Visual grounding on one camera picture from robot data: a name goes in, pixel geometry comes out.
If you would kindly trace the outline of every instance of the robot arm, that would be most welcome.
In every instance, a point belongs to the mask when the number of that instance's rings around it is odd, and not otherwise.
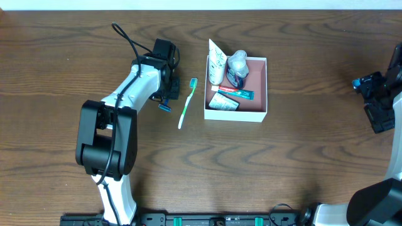
[[[137,113],[148,98],[177,99],[179,82],[173,77],[177,66],[175,51],[173,43],[157,39],[152,53],[133,60],[130,74],[111,95],[100,102],[88,100],[82,106],[75,158],[94,181],[99,181],[105,171],[112,143],[112,137],[99,135],[97,130],[112,129],[117,118],[110,167],[98,185],[105,209],[103,218],[109,223],[128,225],[134,218],[136,203],[131,194],[129,173],[137,153]],[[138,62],[141,73],[134,79],[138,74]],[[121,98],[116,115],[117,94],[121,94]]]
[[[375,72],[353,81],[375,133],[395,128],[391,160],[384,181],[354,194],[349,203],[321,204],[315,226],[401,225],[402,209],[402,43],[396,46],[386,76]]]

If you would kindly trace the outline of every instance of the white box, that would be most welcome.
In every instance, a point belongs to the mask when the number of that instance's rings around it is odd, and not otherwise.
[[[266,58],[246,58],[246,63],[249,68],[249,75],[246,77],[245,86],[243,89],[254,91],[254,100],[246,100],[240,97],[224,94],[226,97],[239,103],[239,107],[236,111],[214,110],[209,108],[209,102],[211,101],[215,92],[211,91],[211,84],[208,79],[208,59],[209,56],[207,56],[207,70],[205,73],[204,119],[262,122],[268,111]],[[233,87],[226,78],[226,69],[224,81],[221,83],[221,86]]]

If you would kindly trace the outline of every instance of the red and white toothpaste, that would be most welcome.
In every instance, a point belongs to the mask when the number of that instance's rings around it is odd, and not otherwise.
[[[227,94],[227,95],[232,95],[235,97],[241,97],[247,100],[254,100],[254,91],[249,91],[249,90],[240,90],[240,89],[235,89],[235,88],[230,88],[230,87],[223,87],[220,85],[213,85],[211,87],[212,91],[218,92],[220,94]]]

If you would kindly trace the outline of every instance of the wood grain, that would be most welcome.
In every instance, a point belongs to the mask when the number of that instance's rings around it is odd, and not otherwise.
[[[141,207],[178,212],[267,212],[277,203],[348,202],[382,180],[393,131],[375,135],[350,82],[385,71],[402,40],[397,11],[47,11],[0,20],[0,219],[58,225],[64,213],[102,210],[75,162],[81,105],[127,76],[133,51],[117,21],[148,47],[180,48],[180,99],[171,114],[138,116],[131,173]],[[205,121],[211,38],[228,54],[268,58],[263,123]],[[182,130],[191,77],[198,89]]]

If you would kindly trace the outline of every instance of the black cable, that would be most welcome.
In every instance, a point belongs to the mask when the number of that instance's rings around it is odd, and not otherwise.
[[[121,97],[123,96],[124,92],[128,89],[128,87],[130,87],[131,84],[133,84],[133,82],[139,77],[139,75],[141,74],[141,64],[139,62],[139,55],[137,52],[136,47],[134,46],[133,41],[130,39],[130,37],[123,31],[123,29],[121,29],[121,27],[116,23],[113,22],[112,23],[112,28],[121,36],[123,36],[123,38],[125,38],[131,45],[131,47],[134,50],[134,53],[136,54],[137,57],[137,64],[138,64],[138,71],[136,76],[120,91],[119,94],[117,94],[117,99],[116,99],[116,103],[114,105],[114,110],[113,110],[113,128],[112,128],[112,145],[111,145],[111,151],[109,153],[109,157],[107,159],[107,163],[106,163],[106,167],[105,170],[103,171],[102,176],[100,177],[99,181],[96,183],[96,185],[100,185],[103,180],[106,177],[107,171],[109,170],[109,167],[111,165],[111,161],[112,161],[112,156],[113,156],[113,151],[114,151],[114,144],[115,144],[115,140],[116,140],[116,127],[117,127],[117,108],[119,107],[119,102],[121,100]]]
[[[119,217],[117,216],[116,208],[115,208],[115,206],[114,206],[114,203],[112,202],[111,191],[110,191],[110,189],[109,189],[107,183],[103,184],[103,189],[106,189],[107,199],[109,200],[109,205],[112,207],[112,210],[113,210],[113,213],[114,213],[114,217],[116,218],[117,226],[120,226],[120,225],[121,225],[121,224],[120,224],[120,219],[119,219]]]
[[[274,219],[271,218],[271,213],[272,213],[272,211],[274,211],[274,210],[275,210],[276,208],[278,208],[278,207],[289,207],[291,210],[293,210],[288,204],[285,204],[285,203],[279,203],[279,204],[277,204],[276,206],[274,206],[274,208],[272,208],[272,210],[269,211],[268,218],[269,218],[269,220],[270,220],[275,226],[279,226],[279,225],[278,225],[277,223],[275,223],[275,220],[274,220]],[[288,225],[289,225],[289,226],[294,226],[294,225],[296,225],[296,222],[293,223],[293,224],[289,224],[289,223],[288,223]]]
[[[178,64],[180,63],[180,50],[177,47],[176,47],[176,50],[177,50],[177,62],[174,64],[172,70],[175,69],[178,66]]]
[[[115,25],[117,25],[117,27],[119,28],[120,31],[122,31],[122,29],[120,28],[120,26],[119,26],[117,23],[115,23],[115,22],[113,22],[113,23],[114,23]],[[114,29],[114,31],[117,32],[120,36],[122,36],[123,38],[127,39],[128,42],[131,41],[131,42],[134,43],[135,45],[138,45],[139,47],[143,48],[144,50],[146,50],[146,51],[152,53],[152,51],[151,51],[149,48],[147,48],[147,47],[145,47],[145,46],[143,46],[143,45],[141,45],[141,44],[139,44],[139,43],[137,43],[137,42],[131,40],[131,39],[128,37],[128,35],[125,34],[124,31],[122,31],[122,33],[120,33],[120,31],[118,31],[117,29],[115,29],[115,27],[113,27],[113,29]]]

